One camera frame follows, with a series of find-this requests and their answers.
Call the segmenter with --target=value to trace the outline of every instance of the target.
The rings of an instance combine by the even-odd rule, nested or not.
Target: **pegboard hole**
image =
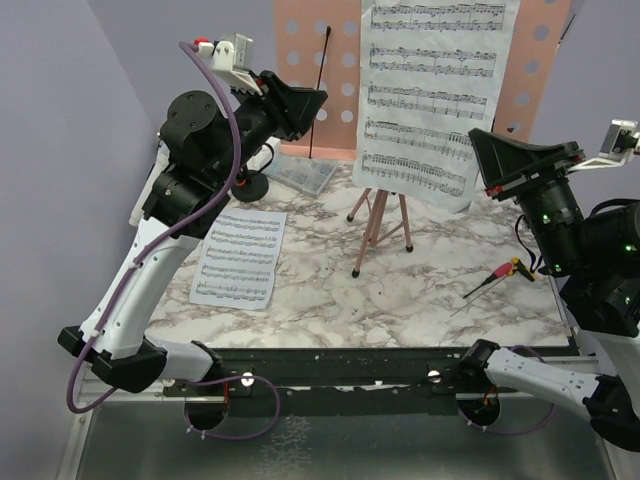
[[[356,88],[351,83],[343,83],[341,91],[345,97],[350,97],[356,91]]]
[[[515,133],[519,131],[521,128],[522,128],[522,125],[520,124],[520,122],[511,122],[507,127],[507,132]]]
[[[529,95],[528,92],[522,92],[520,94],[518,94],[518,96],[516,97],[516,104],[520,105],[521,107],[526,105],[527,103],[529,103],[529,100],[531,100],[531,96]]]
[[[533,31],[533,38],[541,42],[549,36],[549,27],[546,25],[538,25]]]
[[[298,33],[298,22],[293,19],[289,20],[287,22],[287,26],[285,27],[285,31],[289,35],[295,35],[296,33]]]
[[[356,22],[345,22],[344,24],[345,35],[354,35],[358,33],[358,24]]]
[[[320,62],[322,62],[322,52],[318,52],[313,56],[313,61],[317,66],[320,66]],[[327,64],[327,56],[324,57],[324,65]]]
[[[325,22],[324,20],[318,20],[313,25],[313,29],[318,35],[324,35],[325,33],[327,33],[327,22]]]
[[[298,52],[292,51],[287,53],[287,63],[289,65],[297,65],[298,62],[300,62],[300,56],[298,55]]]
[[[344,123],[353,121],[353,112],[351,110],[345,110],[340,114],[340,118]]]
[[[356,64],[356,56],[353,53],[345,53],[342,56],[342,65],[345,67],[353,67]]]
[[[529,60],[529,62],[524,67],[524,71],[531,75],[536,73],[538,71],[538,68],[540,68],[540,64],[537,60]]]

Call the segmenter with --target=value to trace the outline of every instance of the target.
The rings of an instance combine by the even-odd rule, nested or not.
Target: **cable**
[[[639,200],[634,200],[632,198],[612,198],[611,200],[607,200],[606,202],[602,202],[596,205],[593,210],[591,210],[589,216],[593,217],[596,213],[598,213],[600,210],[604,210],[605,208],[626,207],[627,205],[631,205],[638,201]]]
[[[262,146],[263,146],[263,147],[267,147],[267,148],[269,149],[269,151],[271,152],[271,158],[269,159],[269,161],[268,161],[267,163],[265,163],[263,166],[261,166],[261,167],[258,169],[258,171],[253,172],[253,173],[251,174],[251,176],[252,176],[252,177],[253,177],[253,176],[255,176],[255,175],[258,175],[259,173],[264,172],[267,168],[269,168],[269,165],[271,165],[271,164],[273,163],[273,158],[276,156],[276,151],[273,149],[273,147],[272,147],[270,144],[265,143],[265,144],[264,144],[264,145],[262,145]]]
[[[518,243],[519,243],[519,244],[522,246],[522,248],[524,248],[524,249],[527,251],[527,253],[529,254],[529,260],[530,260],[530,263],[529,263],[529,270],[531,270],[531,271],[532,271],[532,273],[533,273],[533,267],[535,266],[535,263],[536,263],[536,254],[535,254],[535,253],[533,253],[533,250],[531,250],[529,247],[527,247],[527,246],[524,244],[524,242],[522,241],[522,238],[520,238],[520,231],[519,231],[519,230],[520,230],[520,222],[521,222],[522,220],[524,220],[524,215],[520,215],[520,216],[518,217],[518,220],[516,220],[516,225],[515,225],[515,227],[513,227],[513,228],[514,228],[514,230],[515,230],[515,232],[516,232],[516,238],[518,239]]]
[[[516,350],[524,350],[525,352],[531,353],[534,357],[536,357],[542,363],[546,363],[544,361],[544,359],[542,358],[542,356],[538,354],[538,352],[536,352],[534,349],[532,349],[530,347],[527,347],[525,345],[514,345],[509,350],[511,350],[512,352],[515,352]],[[547,413],[545,415],[545,417],[542,420],[540,420],[536,425],[534,425],[532,427],[529,427],[529,428],[525,428],[523,430],[514,430],[514,431],[509,432],[509,431],[504,431],[504,430],[494,430],[492,428],[484,427],[482,425],[478,425],[477,423],[473,423],[473,421],[471,421],[471,419],[469,419],[469,417],[467,417],[464,414],[464,412],[458,407],[458,413],[460,414],[460,416],[462,418],[464,418],[466,420],[467,425],[469,425],[470,427],[473,427],[476,430],[480,430],[480,431],[482,431],[484,433],[491,433],[493,435],[502,435],[502,436],[528,435],[530,433],[537,432],[538,430],[543,429],[544,427],[546,427],[549,424],[549,422],[551,421],[551,419],[555,415],[556,410],[557,410],[556,405],[555,404],[551,404],[551,408],[549,409],[549,413]]]
[[[187,428],[187,433],[190,433],[191,431],[194,431],[196,433],[199,433],[202,436],[202,439],[204,440],[204,437],[210,437],[210,438],[217,438],[219,440],[236,440],[236,441],[241,441],[241,440],[253,440],[254,438],[258,438],[261,437],[262,435],[264,435],[265,433],[267,433],[269,430],[271,430],[276,422],[278,421],[278,418],[280,418],[280,395],[278,394],[278,389],[276,388],[276,386],[271,383],[269,380],[267,380],[264,377],[258,377],[256,375],[252,375],[251,377],[245,377],[242,375],[238,375],[235,377],[228,377],[228,378],[221,378],[220,380],[212,380],[210,382],[186,382],[189,385],[193,385],[196,387],[208,387],[211,385],[220,385],[221,383],[227,383],[227,382],[234,382],[237,380],[247,380],[247,379],[253,379],[253,380],[259,380],[265,384],[267,384],[267,386],[271,389],[271,391],[273,392],[273,395],[276,399],[276,409],[275,412],[273,414],[273,418],[271,419],[271,421],[267,424],[266,427],[264,427],[262,430],[258,430],[256,433],[250,433],[247,435],[223,435],[220,433],[213,433],[209,430],[198,430],[197,428],[195,428],[192,423],[191,423],[191,419],[189,418],[189,411],[187,409],[187,406],[185,405],[185,409],[184,409],[184,419],[187,422],[187,425],[189,426],[189,428]]]
[[[98,398],[94,402],[84,407],[77,406],[74,400],[74,390],[75,390],[76,381],[78,379],[78,374],[80,373],[80,369],[82,368],[82,365],[85,359],[87,358],[87,355],[93,348],[93,345],[96,343],[98,339],[98,335],[100,335],[100,332],[102,331],[103,327],[107,323],[109,315],[113,311],[117,301],[120,299],[122,292],[124,291],[127,284],[129,283],[129,280],[131,280],[131,277],[133,276],[135,271],[139,268],[142,261],[167,238],[169,238],[171,235],[178,232],[179,230],[182,230],[191,222],[199,219],[200,217],[205,215],[207,212],[209,212],[211,209],[215,208],[216,205],[218,205],[218,203],[220,203],[220,201],[227,194],[227,192],[233,185],[233,182],[236,176],[238,175],[238,172],[240,171],[242,143],[240,138],[240,129],[238,128],[238,122],[236,121],[233,108],[231,107],[231,104],[229,103],[229,100],[227,99],[227,96],[224,90],[218,83],[218,80],[216,80],[213,73],[209,71],[207,66],[202,62],[202,60],[200,60],[200,57],[198,57],[196,53],[198,51],[198,47],[196,45],[189,44],[187,42],[180,42],[179,45],[182,51],[184,51],[187,54],[187,56],[193,61],[193,63],[195,63],[196,67],[198,67],[198,69],[202,72],[205,78],[209,81],[209,83],[213,87],[213,90],[216,93],[216,96],[218,97],[218,102],[222,106],[224,113],[226,113],[227,115],[227,119],[229,120],[229,126],[231,128],[231,138],[233,140],[233,163],[231,165],[231,172],[229,173],[229,176],[227,177],[224,184],[222,185],[222,188],[220,189],[220,191],[204,207],[192,213],[188,217],[185,217],[184,219],[180,220],[174,226],[170,227],[169,229],[164,231],[162,234],[158,235],[157,238],[152,240],[146,247],[144,247],[144,249],[138,254],[138,256],[133,259],[133,264],[135,266],[129,268],[122,276],[120,282],[118,283],[115,290],[113,291],[113,295],[109,299],[107,306],[102,312],[100,319],[96,323],[94,327],[94,332],[91,334],[91,337],[85,343],[84,347],[80,351],[80,354],[78,355],[78,359],[76,360],[76,363],[71,370],[71,375],[69,376],[69,382],[67,384],[66,401],[67,401],[67,407],[73,413],[86,413],[93,410],[95,407],[100,405],[105,399],[107,399],[113,392],[117,390],[117,388],[115,387],[109,389],[100,398]]]
[[[516,232],[516,238],[518,239],[518,243],[522,246],[522,248],[524,248],[527,253],[529,254],[529,271],[531,273],[536,273],[536,271],[540,268],[540,265],[542,264],[542,255],[540,255],[540,257],[538,257],[533,250],[531,250],[529,247],[527,247],[524,242],[522,241],[522,238],[520,238],[520,222],[524,219],[524,215],[520,215],[518,217],[518,220],[516,220],[516,225],[514,227],[514,230]]]
[[[327,44],[329,43],[329,35],[331,34],[331,27],[327,25],[327,32],[324,37],[324,48],[322,49],[322,60],[320,61],[320,72],[318,73],[318,83],[316,84],[316,90],[320,89],[320,80],[322,79],[322,69],[324,67],[324,60],[327,56]],[[313,128],[315,127],[315,119],[311,122],[311,136],[309,137],[309,158],[311,158],[311,151],[313,150]]]

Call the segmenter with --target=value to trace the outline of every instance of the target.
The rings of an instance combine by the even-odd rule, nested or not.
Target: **screwdriver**
[[[473,290],[471,290],[469,293],[467,293],[466,295],[464,295],[462,298],[468,298],[470,297],[473,293],[477,292],[479,289],[481,289],[482,287],[484,287],[485,285],[489,285],[491,282],[497,280],[498,278],[504,277],[505,275],[509,275],[509,273],[513,270],[513,268],[515,267],[515,265],[512,262],[507,262],[504,265],[500,265],[498,268],[496,268],[493,273],[491,275],[489,275],[487,278],[484,279],[484,282],[482,282],[480,285],[478,285],[476,288],[474,288]]]
[[[509,275],[513,275],[514,271],[520,273],[524,278],[529,280],[530,282],[536,281],[535,274],[531,273],[527,267],[524,266],[524,263],[520,261],[518,257],[513,257],[511,259],[511,264],[513,265],[513,271]]]
[[[504,273],[505,270],[505,266],[508,265],[509,266],[509,270]],[[527,280],[529,280],[530,282],[535,282],[536,281],[536,276],[531,273],[529,271],[529,269],[527,267],[524,266],[524,264],[520,261],[520,259],[518,257],[513,257],[511,259],[510,263],[505,263],[504,265],[501,265],[500,267],[498,267],[495,272],[493,272],[491,275],[489,275],[483,283],[483,285],[480,285],[480,287],[487,285],[491,282],[493,282],[494,280],[496,280],[498,278],[498,276],[500,275],[502,278],[500,278],[500,280],[498,280],[496,283],[494,283],[493,285],[491,285],[489,288],[487,288],[484,292],[476,295],[475,297],[473,297],[471,300],[469,300],[467,303],[465,303],[462,307],[460,307],[459,309],[457,309],[455,312],[453,312],[449,318],[453,317],[456,313],[460,312],[461,310],[464,310],[465,308],[467,308],[469,305],[471,305],[473,302],[475,302],[478,298],[480,298],[481,296],[483,296],[485,293],[487,293],[489,290],[491,290],[493,287],[495,287],[496,285],[498,285],[500,282],[502,282],[504,279],[507,278],[508,276],[513,275],[515,272],[521,273]],[[467,298],[469,297],[469,295],[471,295],[473,292],[477,291],[478,288],[474,288],[470,293],[466,294],[464,297],[462,298]]]
[[[482,295],[484,295],[485,293],[487,293],[489,290],[491,290],[493,287],[497,286],[500,282],[502,282],[503,280],[505,280],[507,278],[506,275],[503,275],[503,277],[498,280],[496,283],[494,283],[493,285],[491,285],[489,288],[487,288],[484,292],[479,293],[478,295],[476,295],[475,297],[473,297],[471,300],[469,300],[467,303],[465,303],[463,306],[461,306],[458,310],[456,310],[455,312],[453,312],[451,315],[449,315],[449,318],[453,317],[456,313],[460,312],[461,310],[464,310],[465,308],[467,308],[469,305],[471,305],[473,302],[475,302],[477,299],[479,299]]]

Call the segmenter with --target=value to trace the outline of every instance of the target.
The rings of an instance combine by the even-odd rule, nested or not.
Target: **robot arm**
[[[200,69],[229,82],[240,103],[233,115],[240,131],[241,165],[270,137],[302,138],[327,98],[323,91],[288,87],[273,72],[253,73],[248,68],[251,45],[251,39],[236,35],[215,44],[198,39],[191,48]],[[209,62],[207,67],[202,60]],[[98,378],[132,393],[158,379],[202,380],[220,363],[204,345],[162,342],[146,337],[145,330],[176,270],[229,201],[223,194],[204,214],[186,221],[211,205],[228,182],[232,132],[213,97],[191,91],[171,103],[160,137],[164,145],[131,215],[138,231],[129,253],[89,318],[64,328],[58,337],[79,361],[92,364]],[[157,242],[162,236],[164,241]],[[143,251],[147,254],[141,259]]]
[[[613,444],[640,451],[640,201],[608,201],[583,218],[566,178],[583,164],[575,142],[528,145],[479,129],[469,137],[487,194],[515,197],[545,261],[540,272],[570,276],[560,296],[618,376],[567,372],[482,340],[463,370],[565,407]],[[603,151],[627,161],[637,143],[636,123],[615,120]]]

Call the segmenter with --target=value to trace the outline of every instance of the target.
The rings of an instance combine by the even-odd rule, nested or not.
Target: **music staff notation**
[[[230,262],[240,262],[240,263],[256,263],[258,265],[269,265],[273,262],[273,260],[261,260],[261,259],[253,259],[247,257],[230,257],[228,255],[212,255],[207,253],[207,257],[212,260],[229,260]]]
[[[273,220],[236,218],[230,217],[229,215],[218,215],[215,223],[225,227],[234,227],[244,230],[265,230],[267,232],[277,232],[280,229],[280,222]]]
[[[373,98],[373,94],[395,95],[395,98]],[[401,96],[415,97],[415,100],[401,99]],[[432,100],[429,104],[420,103],[421,99]],[[452,102],[453,105],[436,105],[436,101]],[[395,107],[406,110],[417,110],[420,112],[429,112],[438,115],[452,115],[457,118],[470,118],[482,120],[487,105],[485,97],[476,97],[475,95],[458,95],[448,92],[433,92],[422,90],[420,88],[400,88],[400,87],[383,87],[379,85],[370,85],[367,90],[367,103],[377,107]],[[479,105],[482,111],[460,108],[460,104]]]
[[[200,295],[215,296],[218,298],[233,298],[234,300],[264,300],[267,290],[262,288],[242,288],[234,285],[209,285],[198,283],[196,293]]]
[[[214,236],[219,235],[222,237],[226,237],[226,238],[240,238],[242,240],[254,240],[257,242],[262,242],[262,241],[269,241],[269,242],[276,242],[278,241],[277,237],[256,237],[255,235],[242,235],[240,233],[227,233],[227,232],[223,232],[220,230],[216,230],[215,228],[213,230],[211,230],[211,238],[213,238]]]
[[[402,61],[379,61],[375,57],[401,57]],[[431,58],[433,64],[407,62],[410,57]],[[473,66],[463,65],[471,61]],[[458,65],[438,65],[438,62],[459,62]],[[400,48],[369,49],[369,68],[374,70],[402,70],[406,72],[433,73],[435,75],[461,75],[467,77],[493,77],[496,54],[491,52],[464,52],[462,50],[439,51]]]
[[[423,50],[421,48],[378,48],[375,44],[371,44],[369,56],[398,56],[402,58],[409,57],[425,57],[433,59],[457,60],[464,62],[467,60],[483,60],[495,62],[497,55],[493,52],[465,52],[462,50]]]
[[[234,238],[237,238],[236,235],[229,235],[229,236],[212,235],[211,238],[218,243],[228,243],[230,245],[242,245],[244,247],[275,248],[275,246],[277,245],[277,239],[275,239],[275,237],[268,237],[268,238],[273,238],[274,239],[273,241],[269,240],[268,238],[265,239],[264,241],[233,240]]]
[[[374,130],[380,129],[383,132],[391,131],[402,134],[413,134],[420,138],[407,138],[405,136],[389,135],[386,133],[378,133]],[[467,135],[463,135],[457,132],[440,132],[437,130],[430,130],[428,128],[409,127],[407,125],[400,125],[390,122],[374,122],[367,119],[365,123],[365,138],[372,140],[380,140],[383,142],[392,142],[402,145],[411,145],[413,147],[424,148],[426,150],[433,150],[435,152],[442,153],[461,160],[471,160],[473,158],[473,152],[471,151],[471,140]],[[433,138],[444,141],[444,144],[437,144],[429,142],[426,139]],[[449,143],[460,145],[461,148],[450,146]]]
[[[241,274],[232,274],[232,273],[223,273],[223,274],[215,274],[215,273],[207,273],[202,272],[202,275],[205,277],[214,277],[214,278],[222,278],[224,280],[240,280],[241,282],[268,282],[269,277],[252,277]]]
[[[464,185],[466,184],[466,178],[462,175],[456,175],[440,167],[419,163],[415,160],[389,155],[372,155],[365,152],[362,156],[362,170],[383,178],[395,177],[402,180],[409,180],[418,185],[426,186],[431,190],[439,190],[453,197],[461,197],[464,193]],[[460,183],[462,186],[451,186],[438,180],[432,180],[428,178],[427,175],[447,178]]]
[[[214,267],[213,265],[203,265],[202,271],[211,271],[211,272],[232,272],[246,275],[269,275],[269,272],[264,272],[261,270],[245,270],[244,268],[225,268],[225,267]]]
[[[259,270],[245,270],[238,268],[214,267],[204,264],[202,275],[205,277],[223,278],[225,280],[240,280],[241,282],[268,282],[269,272]]]
[[[496,31],[502,30],[504,5],[416,5],[371,8],[371,28],[378,30]]]
[[[244,250],[236,250],[236,249],[224,250],[220,248],[209,247],[207,248],[207,255],[210,253],[222,253],[225,255],[246,255],[249,257],[267,258],[267,259],[273,260],[273,255],[269,253],[245,252]]]

